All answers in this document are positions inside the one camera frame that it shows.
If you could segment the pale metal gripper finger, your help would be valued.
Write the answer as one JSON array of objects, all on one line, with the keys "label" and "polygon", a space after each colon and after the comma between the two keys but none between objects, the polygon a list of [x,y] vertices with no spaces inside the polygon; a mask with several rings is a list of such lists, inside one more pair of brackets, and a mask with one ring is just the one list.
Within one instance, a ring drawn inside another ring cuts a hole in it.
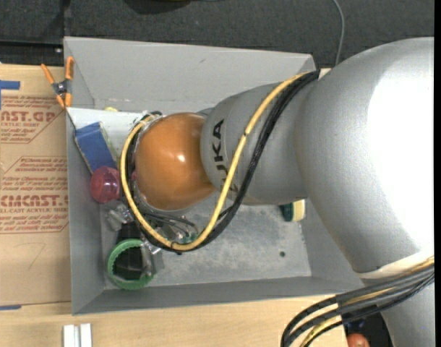
[{"label": "pale metal gripper finger", "polygon": [[154,276],[164,268],[163,250],[149,241],[141,245],[142,271],[146,276]]},{"label": "pale metal gripper finger", "polygon": [[112,200],[104,205],[105,218],[112,231],[134,221],[131,210],[121,200]]}]

